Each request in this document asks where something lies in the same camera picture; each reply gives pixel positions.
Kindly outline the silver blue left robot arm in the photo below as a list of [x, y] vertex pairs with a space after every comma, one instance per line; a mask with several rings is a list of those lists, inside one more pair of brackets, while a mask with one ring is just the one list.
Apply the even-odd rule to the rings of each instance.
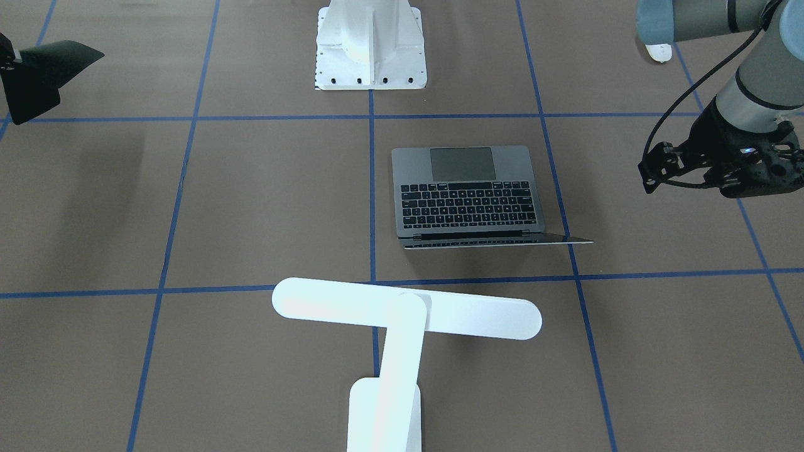
[[[636, 31], [647, 48], [747, 33], [738, 48], [686, 89], [647, 137], [638, 171], [659, 186], [716, 189], [726, 198], [802, 189], [802, 148], [792, 115], [802, 111], [801, 1], [640, 1]], [[746, 57], [680, 145], [655, 142], [667, 117], [726, 64]]]

